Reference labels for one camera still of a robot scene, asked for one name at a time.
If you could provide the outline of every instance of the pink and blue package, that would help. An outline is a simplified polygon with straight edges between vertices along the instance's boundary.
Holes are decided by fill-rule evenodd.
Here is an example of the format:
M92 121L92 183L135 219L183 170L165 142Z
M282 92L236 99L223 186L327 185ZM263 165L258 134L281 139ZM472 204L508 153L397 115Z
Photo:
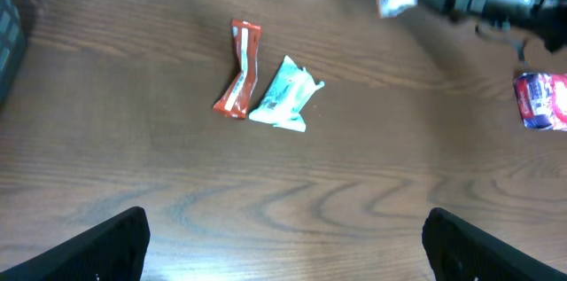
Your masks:
M567 131L567 74L525 73L514 89L527 128Z

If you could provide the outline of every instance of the orange snack bag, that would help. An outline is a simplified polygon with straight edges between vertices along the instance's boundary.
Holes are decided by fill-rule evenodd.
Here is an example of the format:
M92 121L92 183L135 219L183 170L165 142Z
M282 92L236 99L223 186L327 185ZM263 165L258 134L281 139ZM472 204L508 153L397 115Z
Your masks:
M213 106L227 117L246 119L250 97L258 81L258 45L262 29L247 21L232 20L232 35L240 63L240 73Z

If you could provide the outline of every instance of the wooden table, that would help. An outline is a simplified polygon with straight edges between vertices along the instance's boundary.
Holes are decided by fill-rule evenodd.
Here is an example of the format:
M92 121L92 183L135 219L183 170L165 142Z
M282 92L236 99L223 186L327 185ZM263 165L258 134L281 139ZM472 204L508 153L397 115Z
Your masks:
M524 129L512 49L374 1L34 0L0 113L0 269L141 206L145 280L431 280L444 207L567 271L567 136ZM325 80L307 133L211 110L233 18L264 30L254 103L286 54Z

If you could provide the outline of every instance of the wood grain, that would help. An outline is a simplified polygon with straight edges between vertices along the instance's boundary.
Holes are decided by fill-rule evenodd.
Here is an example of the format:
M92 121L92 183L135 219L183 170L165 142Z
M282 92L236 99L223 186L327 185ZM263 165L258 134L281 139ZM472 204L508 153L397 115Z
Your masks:
M513 51L471 24L374 0L33 1L0 112L0 269L141 206L145 280L432 280L421 228L445 207L567 271L566 137L523 128ZM326 81L307 133L211 110L233 18L264 29L256 103L286 54Z

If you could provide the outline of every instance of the white stripe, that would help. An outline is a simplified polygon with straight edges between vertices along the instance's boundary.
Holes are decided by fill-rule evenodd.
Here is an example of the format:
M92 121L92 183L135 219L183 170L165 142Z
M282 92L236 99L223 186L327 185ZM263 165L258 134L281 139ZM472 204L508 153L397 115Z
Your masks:
M227 104L224 106L224 109L228 111L231 111L232 107L234 107L238 94L240 94L240 91L245 86L246 76L248 75L248 28L242 28L240 42L240 69L242 73L230 93L229 99L227 99Z

